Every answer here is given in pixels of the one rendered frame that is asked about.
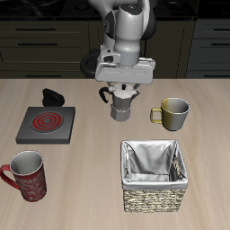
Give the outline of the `wicker basket with white lining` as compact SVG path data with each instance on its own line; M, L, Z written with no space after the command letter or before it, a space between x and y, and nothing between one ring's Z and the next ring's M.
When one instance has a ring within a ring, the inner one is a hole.
M188 175L177 140L129 140L120 144L125 212L177 212Z

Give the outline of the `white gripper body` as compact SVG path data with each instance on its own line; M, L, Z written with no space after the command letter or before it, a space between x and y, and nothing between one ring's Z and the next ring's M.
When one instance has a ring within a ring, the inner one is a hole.
M151 84L154 69L154 60L145 57L141 57L136 65L130 67L101 62L96 68L95 79L99 82Z

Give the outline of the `silver moka pot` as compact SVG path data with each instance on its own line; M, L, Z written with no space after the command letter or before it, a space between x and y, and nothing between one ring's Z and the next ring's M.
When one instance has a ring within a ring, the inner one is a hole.
M131 102L140 95L140 92L134 89L130 84L115 84L114 92L109 92L108 87L102 87L99 91L99 95L102 100L107 103L108 100L105 97L105 93L112 95L111 104L111 117L116 121L126 121L130 116Z

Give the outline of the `yellow and grey mug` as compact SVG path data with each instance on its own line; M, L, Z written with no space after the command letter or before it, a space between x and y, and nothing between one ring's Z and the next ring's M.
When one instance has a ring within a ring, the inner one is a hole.
M162 124L167 130L177 131L181 129L188 113L190 105L181 98L166 98L161 101L160 108L152 108L150 120L155 124ZM154 112L160 111L162 118L154 119Z

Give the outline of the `dark kitchen cupboards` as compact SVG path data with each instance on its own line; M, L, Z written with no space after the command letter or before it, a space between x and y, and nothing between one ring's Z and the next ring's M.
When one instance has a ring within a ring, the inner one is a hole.
M183 78L197 15L190 0L158 0L156 33L141 54L155 79ZM83 78L80 63L104 42L89 0L0 0L0 78Z

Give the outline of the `dark grey stove plate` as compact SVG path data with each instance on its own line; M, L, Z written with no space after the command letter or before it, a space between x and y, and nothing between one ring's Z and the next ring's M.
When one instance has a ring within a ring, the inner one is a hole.
M69 144L74 107L29 107L16 136L17 144Z

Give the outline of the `red patterned mug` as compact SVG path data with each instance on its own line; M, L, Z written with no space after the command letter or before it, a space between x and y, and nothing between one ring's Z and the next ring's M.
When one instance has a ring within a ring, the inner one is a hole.
M0 167L0 177L19 190L26 201L37 202L47 193L43 157L37 151L18 153L9 164Z

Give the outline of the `round black stove knob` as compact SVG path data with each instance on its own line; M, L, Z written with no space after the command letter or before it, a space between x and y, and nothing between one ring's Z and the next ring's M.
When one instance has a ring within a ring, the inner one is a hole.
M65 103L64 96L55 91L45 88L42 90L42 93L42 104L44 107L61 107Z

